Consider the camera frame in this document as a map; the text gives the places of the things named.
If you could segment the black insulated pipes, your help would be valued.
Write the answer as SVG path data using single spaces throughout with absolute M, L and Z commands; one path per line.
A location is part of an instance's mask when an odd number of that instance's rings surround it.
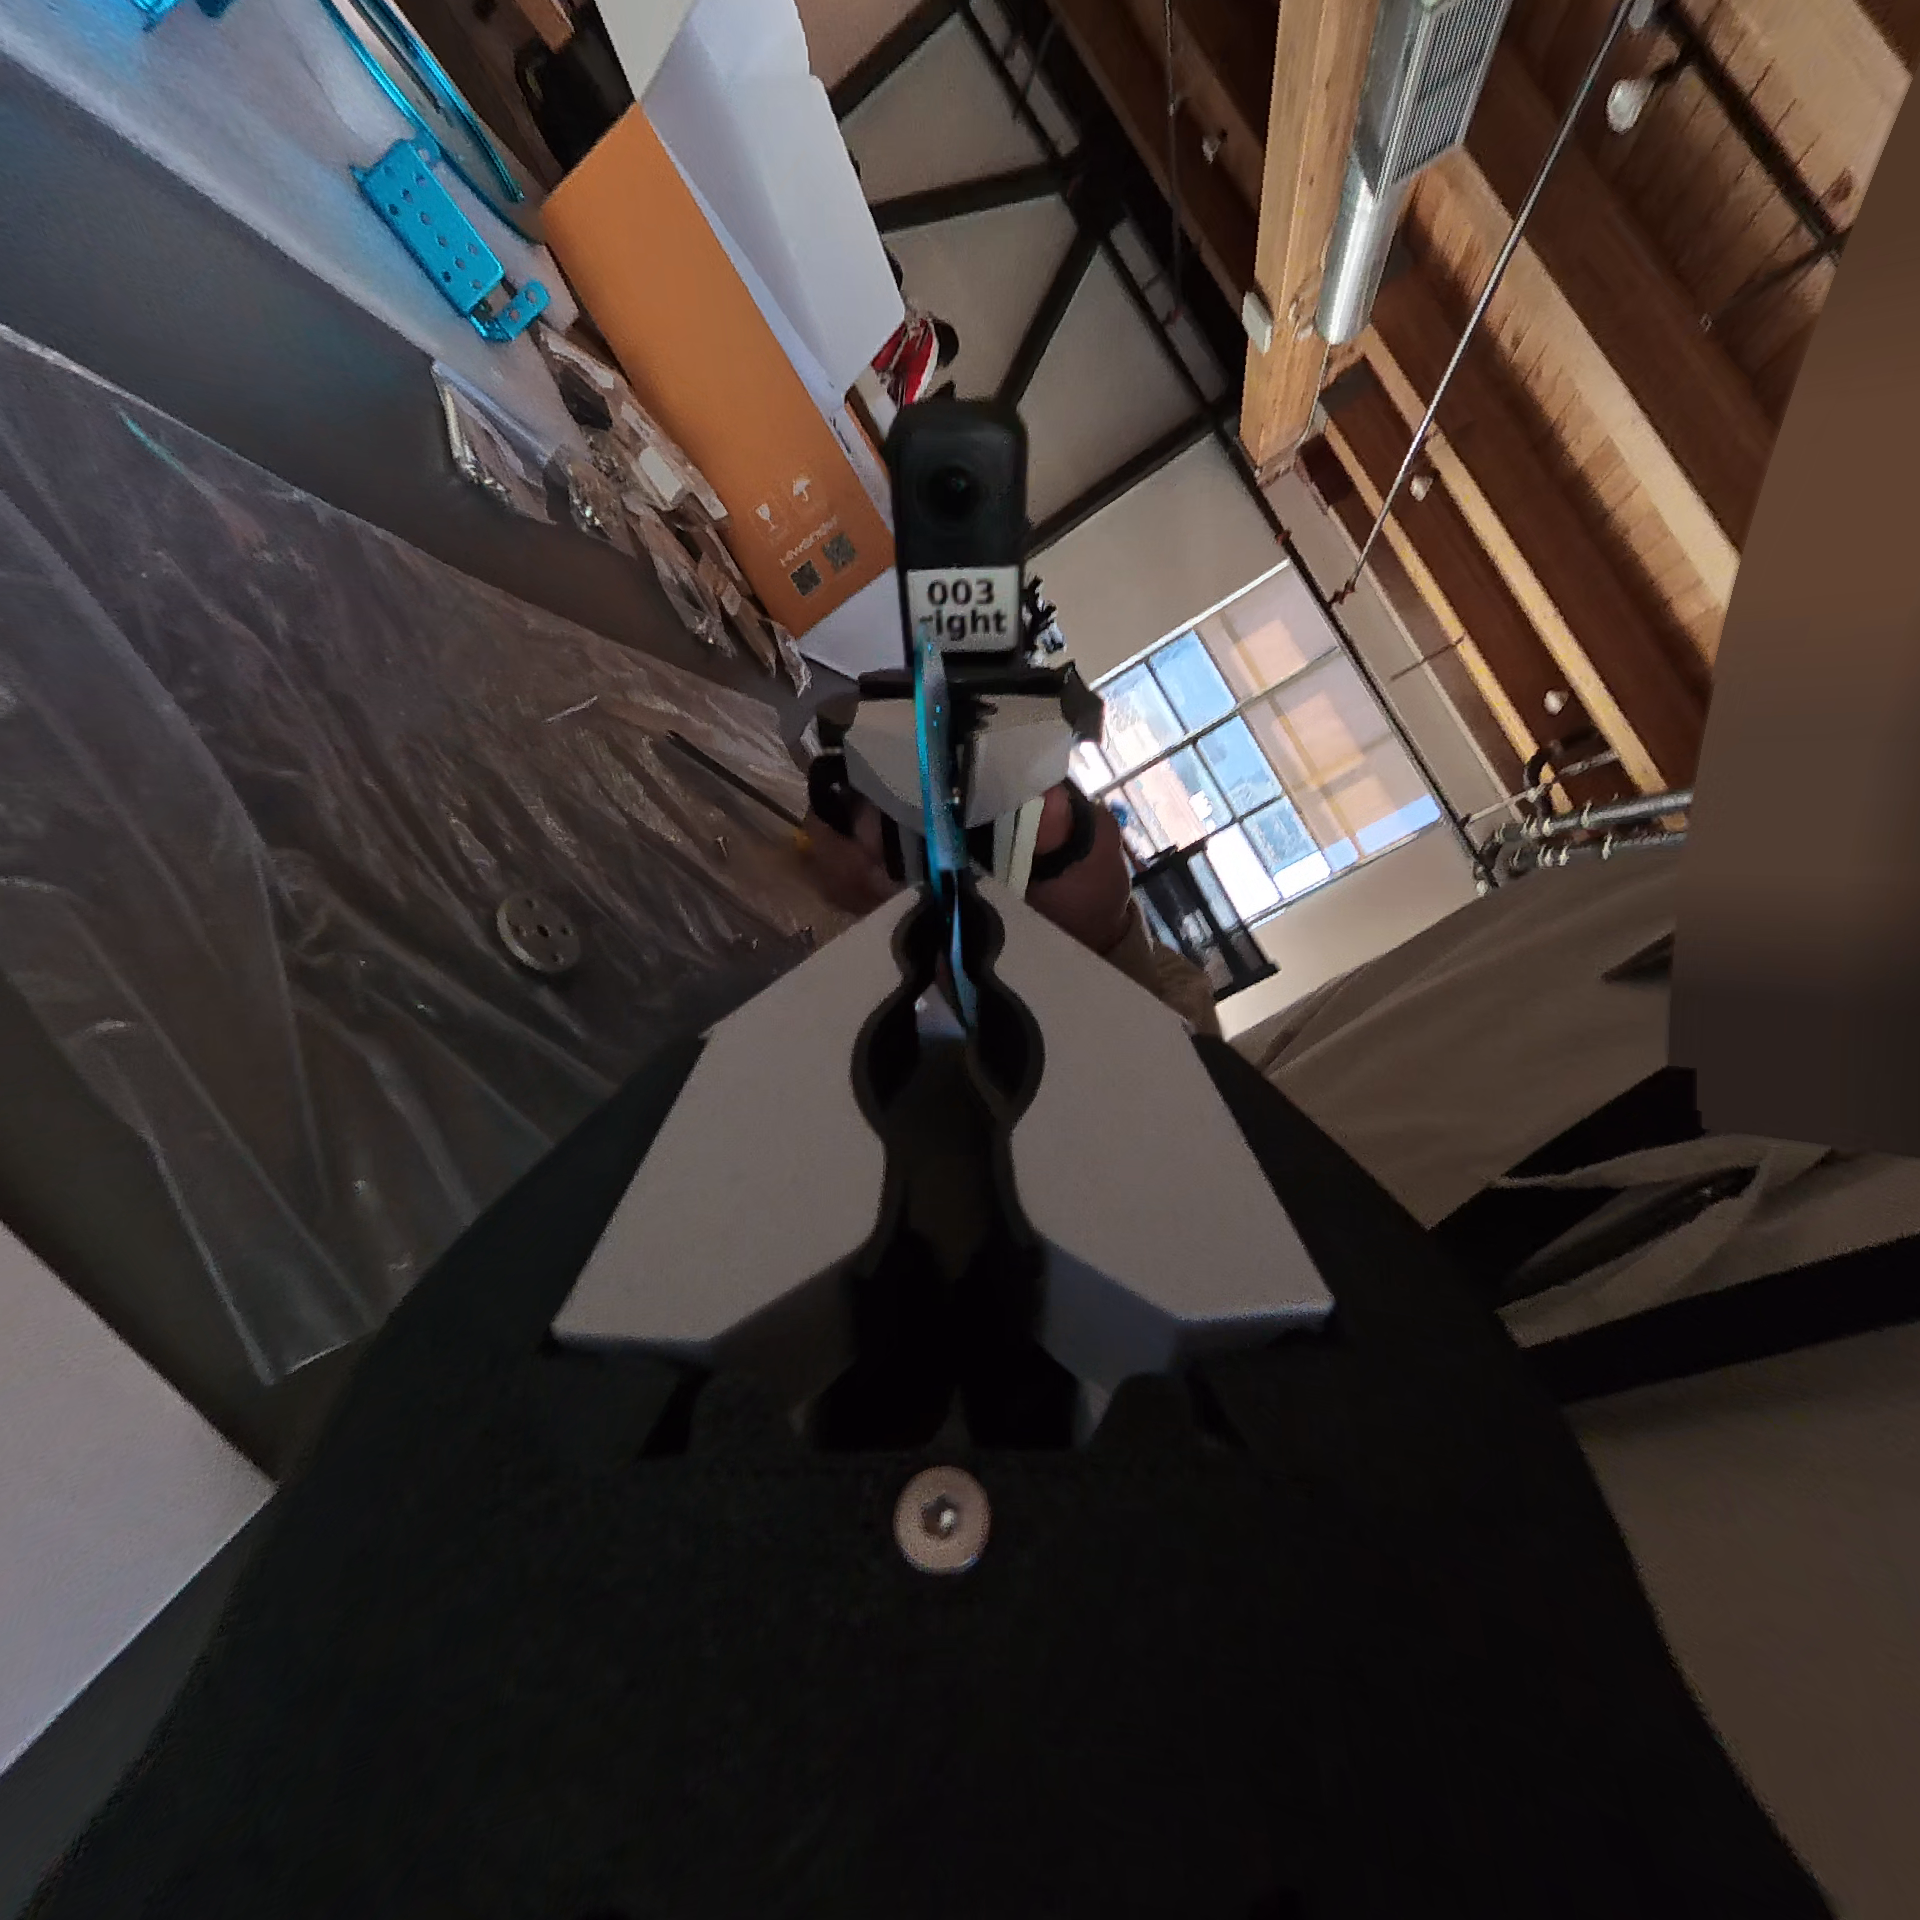
M 1536 811 L 1492 834 L 1480 850 L 1480 888 L 1496 891 L 1524 876 L 1679 850 L 1693 827 L 1693 786 L 1581 802 L 1568 812 Z

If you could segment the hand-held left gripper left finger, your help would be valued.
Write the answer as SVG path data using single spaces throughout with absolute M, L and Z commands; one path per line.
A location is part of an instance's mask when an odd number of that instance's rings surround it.
M 715 1021 L 552 1319 L 562 1350 L 848 1365 L 889 1211 L 869 1044 L 914 1016 L 905 891 Z

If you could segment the blue perforated metal bracket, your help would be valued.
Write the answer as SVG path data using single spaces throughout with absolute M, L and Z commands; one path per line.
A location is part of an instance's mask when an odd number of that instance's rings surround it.
M 506 275 L 420 140 L 398 140 L 375 162 L 349 172 L 439 297 L 486 343 L 512 343 L 546 317 L 549 289 Z

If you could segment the blue round metal plate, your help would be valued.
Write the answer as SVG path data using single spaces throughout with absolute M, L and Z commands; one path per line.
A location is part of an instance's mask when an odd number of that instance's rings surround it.
M 971 873 L 971 855 L 963 834 L 963 792 L 953 758 L 953 690 L 947 682 L 945 651 L 926 622 L 914 622 L 913 626 L 913 682 L 926 870 L 945 912 L 947 995 L 962 1024 L 974 1032 L 979 1012 L 963 941 L 963 876 Z

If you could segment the person's right hand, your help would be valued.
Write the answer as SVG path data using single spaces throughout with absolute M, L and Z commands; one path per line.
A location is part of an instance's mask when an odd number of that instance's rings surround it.
M 1114 967 L 1140 935 L 1126 841 L 1073 780 L 1044 795 L 1025 903 Z

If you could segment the large window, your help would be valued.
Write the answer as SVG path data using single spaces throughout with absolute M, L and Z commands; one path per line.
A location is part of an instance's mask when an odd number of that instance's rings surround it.
M 1211 904 L 1278 919 L 1441 827 L 1445 808 L 1298 564 L 1105 677 L 1073 776 L 1138 870 L 1199 858 Z

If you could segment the clear plastic bag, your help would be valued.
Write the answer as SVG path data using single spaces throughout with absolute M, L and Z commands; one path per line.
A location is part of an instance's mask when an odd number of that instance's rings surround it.
M 5 333 L 5 982 L 276 1386 L 618 1083 L 831 944 L 773 710 L 588 635 Z M 537 891 L 586 935 L 496 941 Z

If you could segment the wooden beam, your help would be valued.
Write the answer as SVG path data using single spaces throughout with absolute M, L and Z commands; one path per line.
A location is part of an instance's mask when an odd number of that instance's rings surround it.
M 1249 349 L 1238 440 L 1257 479 L 1311 437 L 1331 343 L 1315 328 L 1380 5 L 1281 5 L 1263 134 L 1254 289 L 1266 347 Z

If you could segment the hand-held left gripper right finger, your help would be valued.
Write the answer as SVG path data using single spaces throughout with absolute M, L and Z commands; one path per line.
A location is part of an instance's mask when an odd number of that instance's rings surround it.
M 1334 1290 L 1184 1016 L 995 880 L 963 883 L 958 955 L 1040 1346 L 1124 1386 L 1319 1331 Z

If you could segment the assembly guide booklet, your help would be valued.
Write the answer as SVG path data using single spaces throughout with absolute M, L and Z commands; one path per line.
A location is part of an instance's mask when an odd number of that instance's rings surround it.
M 272 1478 L 7 1227 L 5 1771 L 272 1497 Z

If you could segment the silver ventilation duct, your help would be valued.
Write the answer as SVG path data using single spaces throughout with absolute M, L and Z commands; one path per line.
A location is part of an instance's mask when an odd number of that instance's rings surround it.
M 1410 183 L 1469 130 L 1513 5 L 1383 5 L 1315 300 L 1315 329 L 1351 347 L 1373 321 Z

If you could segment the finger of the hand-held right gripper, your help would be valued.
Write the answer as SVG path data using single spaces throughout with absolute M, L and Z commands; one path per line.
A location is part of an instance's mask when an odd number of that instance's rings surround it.
M 1076 727 L 1063 710 L 983 710 L 958 751 L 963 830 L 994 827 L 1069 776 Z
M 844 758 L 860 798 L 896 822 L 926 822 L 919 707 L 864 700 L 844 737 Z

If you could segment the orange handled screwdriver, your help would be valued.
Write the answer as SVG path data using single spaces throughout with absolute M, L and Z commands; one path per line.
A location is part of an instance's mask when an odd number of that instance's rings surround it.
M 712 758 L 705 747 L 698 747 L 695 740 L 688 740 L 683 732 L 667 732 L 661 737 L 663 747 L 678 751 L 687 764 L 693 764 L 701 776 L 718 780 L 721 786 L 730 786 L 730 795 L 756 802 L 758 811 L 764 811 L 769 817 L 773 817 L 784 830 L 790 847 L 808 855 L 810 852 L 810 837 L 805 827 L 805 812 L 793 811 L 790 802 L 777 799 L 772 792 L 764 792 L 762 784 L 747 780 L 744 775 L 737 775 L 734 766 L 730 766 L 721 758 Z

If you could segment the small round silver flange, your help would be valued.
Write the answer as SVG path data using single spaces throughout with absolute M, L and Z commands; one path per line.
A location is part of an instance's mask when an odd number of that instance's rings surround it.
M 516 891 L 496 904 L 496 941 L 516 967 L 546 981 L 576 974 L 586 958 L 576 919 L 537 891 Z

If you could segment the white foam sheet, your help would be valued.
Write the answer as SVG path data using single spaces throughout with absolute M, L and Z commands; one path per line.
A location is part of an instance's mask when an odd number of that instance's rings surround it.
M 367 202 L 361 172 L 397 144 L 434 154 L 439 175 L 512 289 L 549 295 L 570 329 L 578 305 L 537 242 L 537 186 L 504 214 L 501 175 L 455 148 L 434 96 L 349 5 L 5 5 L 5 67 L 53 84 L 114 138 L 247 223 L 371 317 L 448 363 L 494 354 Z

